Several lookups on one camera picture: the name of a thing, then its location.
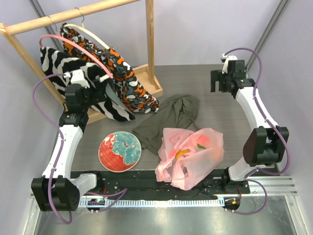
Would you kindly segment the fake orange mango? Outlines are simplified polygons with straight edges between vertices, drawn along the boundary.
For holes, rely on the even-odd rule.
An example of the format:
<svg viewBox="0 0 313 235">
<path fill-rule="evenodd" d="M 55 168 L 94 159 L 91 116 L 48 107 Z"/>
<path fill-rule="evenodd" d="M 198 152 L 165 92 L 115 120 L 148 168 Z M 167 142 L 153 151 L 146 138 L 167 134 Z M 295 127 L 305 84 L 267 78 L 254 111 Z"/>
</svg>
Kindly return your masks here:
<svg viewBox="0 0 313 235">
<path fill-rule="evenodd" d="M 189 153 L 190 150 L 189 149 L 185 149 L 185 150 L 179 150 L 176 154 L 175 154 L 175 159 L 177 160 L 180 156 Z"/>
</svg>

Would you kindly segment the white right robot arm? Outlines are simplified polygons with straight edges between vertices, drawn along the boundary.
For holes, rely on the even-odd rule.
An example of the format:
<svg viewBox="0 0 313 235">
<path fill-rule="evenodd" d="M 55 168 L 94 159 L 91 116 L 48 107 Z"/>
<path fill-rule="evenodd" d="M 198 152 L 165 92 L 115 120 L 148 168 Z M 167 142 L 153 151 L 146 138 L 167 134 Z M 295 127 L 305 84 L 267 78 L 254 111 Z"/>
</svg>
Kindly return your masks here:
<svg viewBox="0 0 313 235">
<path fill-rule="evenodd" d="M 224 65 L 221 70 L 210 73 L 211 91 L 230 93 L 242 107 L 251 128 L 243 146 L 242 158 L 222 174 L 222 190 L 233 193 L 246 184 L 248 175 L 282 161 L 289 131 L 269 116 L 254 80 L 246 77 L 244 60 L 226 56 L 222 62 Z"/>
</svg>

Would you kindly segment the olive green cloth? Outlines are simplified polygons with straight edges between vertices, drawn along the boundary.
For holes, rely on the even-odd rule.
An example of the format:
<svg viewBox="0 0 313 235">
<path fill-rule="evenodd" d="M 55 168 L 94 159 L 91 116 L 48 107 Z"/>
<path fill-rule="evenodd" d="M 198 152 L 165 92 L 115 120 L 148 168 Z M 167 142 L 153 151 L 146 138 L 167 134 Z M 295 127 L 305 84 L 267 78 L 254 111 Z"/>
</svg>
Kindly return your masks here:
<svg viewBox="0 0 313 235">
<path fill-rule="evenodd" d="M 190 94 L 176 94 L 163 101 L 156 114 L 133 129 L 141 148 L 157 154 L 164 128 L 188 128 L 198 116 L 200 100 Z"/>
</svg>

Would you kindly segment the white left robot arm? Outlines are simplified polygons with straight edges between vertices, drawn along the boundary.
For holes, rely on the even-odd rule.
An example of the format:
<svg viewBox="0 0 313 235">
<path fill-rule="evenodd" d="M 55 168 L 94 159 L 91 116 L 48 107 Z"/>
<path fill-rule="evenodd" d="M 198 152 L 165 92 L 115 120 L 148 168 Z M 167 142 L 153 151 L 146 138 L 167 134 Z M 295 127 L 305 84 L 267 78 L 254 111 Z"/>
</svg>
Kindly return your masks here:
<svg viewBox="0 0 313 235">
<path fill-rule="evenodd" d="M 79 199 L 91 192 L 100 195 L 105 188 L 99 171 L 85 171 L 71 180 L 71 166 L 76 148 L 87 122 L 88 108 L 93 103 L 91 86 L 84 78 L 73 78 L 65 89 L 67 111 L 56 125 L 58 138 L 50 162 L 40 178 L 34 178 L 31 189 L 40 210 L 75 211 Z"/>
</svg>

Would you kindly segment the pink plastic bag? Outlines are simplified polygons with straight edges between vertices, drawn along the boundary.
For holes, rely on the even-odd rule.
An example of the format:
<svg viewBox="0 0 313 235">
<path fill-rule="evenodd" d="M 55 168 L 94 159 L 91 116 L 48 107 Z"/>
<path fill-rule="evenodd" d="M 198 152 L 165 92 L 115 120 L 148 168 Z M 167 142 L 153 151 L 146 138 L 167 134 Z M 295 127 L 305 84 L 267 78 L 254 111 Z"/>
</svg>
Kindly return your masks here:
<svg viewBox="0 0 313 235">
<path fill-rule="evenodd" d="M 176 160 L 175 154 L 185 149 L 190 152 Z M 223 160 L 223 134 L 212 128 L 198 131 L 164 128 L 158 155 L 161 161 L 155 169 L 156 180 L 190 190 Z"/>
</svg>

